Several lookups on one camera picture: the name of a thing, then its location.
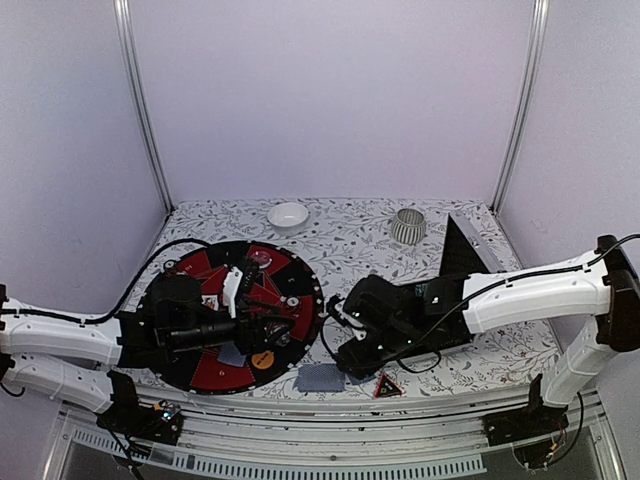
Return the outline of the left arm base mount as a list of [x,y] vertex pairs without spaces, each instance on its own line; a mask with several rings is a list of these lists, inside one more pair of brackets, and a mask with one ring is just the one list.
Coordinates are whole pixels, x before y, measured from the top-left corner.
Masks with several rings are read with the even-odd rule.
[[176,446],[182,433],[184,416],[173,404],[161,401],[153,406],[115,402],[97,415],[97,425],[127,438]]

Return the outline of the red black 100 chip stack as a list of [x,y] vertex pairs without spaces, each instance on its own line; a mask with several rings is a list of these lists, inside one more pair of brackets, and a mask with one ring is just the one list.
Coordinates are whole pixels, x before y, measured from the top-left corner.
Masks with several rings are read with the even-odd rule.
[[285,301],[285,307],[291,311],[299,310],[301,308],[301,300],[298,297],[288,297]]

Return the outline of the orange big blind button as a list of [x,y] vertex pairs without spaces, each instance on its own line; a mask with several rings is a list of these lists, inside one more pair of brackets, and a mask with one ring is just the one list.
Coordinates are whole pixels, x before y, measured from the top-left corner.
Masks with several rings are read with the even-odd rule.
[[270,369],[275,363],[275,355],[271,350],[266,350],[262,353],[254,354],[251,357],[251,363],[254,368],[258,370]]

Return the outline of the dealt blue playing cards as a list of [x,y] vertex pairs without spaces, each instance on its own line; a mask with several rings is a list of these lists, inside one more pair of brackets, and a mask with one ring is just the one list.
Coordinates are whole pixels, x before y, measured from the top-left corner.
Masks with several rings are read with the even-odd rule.
[[234,345],[224,345],[218,354],[217,361],[223,365],[243,368],[246,364],[246,354],[242,354]]

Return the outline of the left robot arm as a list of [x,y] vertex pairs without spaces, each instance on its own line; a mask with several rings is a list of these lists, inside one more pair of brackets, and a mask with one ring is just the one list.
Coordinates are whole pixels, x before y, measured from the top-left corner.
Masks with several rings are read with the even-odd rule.
[[1,377],[97,412],[128,434],[148,426],[131,369],[175,389],[244,393],[289,372],[323,303],[297,255],[264,242],[199,242],[167,260],[131,311],[47,311],[1,300]]

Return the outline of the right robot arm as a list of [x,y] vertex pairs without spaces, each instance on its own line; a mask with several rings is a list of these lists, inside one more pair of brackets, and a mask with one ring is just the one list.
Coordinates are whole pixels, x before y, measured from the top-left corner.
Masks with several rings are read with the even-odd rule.
[[377,275],[327,304],[354,339],[335,355],[338,368],[367,377],[390,362],[465,345],[512,324],[586,315],[559,360],[534,380],[517,427],[537,436],[586,383],[621,353],[639,348],[639,275],[623,246],[631,236],[601,236],[597,246],[556,264],[506,273],[445,275],[394,285]]

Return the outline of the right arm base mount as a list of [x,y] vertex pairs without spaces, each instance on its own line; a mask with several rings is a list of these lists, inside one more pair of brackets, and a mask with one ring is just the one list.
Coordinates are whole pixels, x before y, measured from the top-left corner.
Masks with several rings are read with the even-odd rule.
[[523,407],[483,416],[483,431],[490,446],[527,440],[565,429],[567,410],[567,405],[553,407],[537,398]]

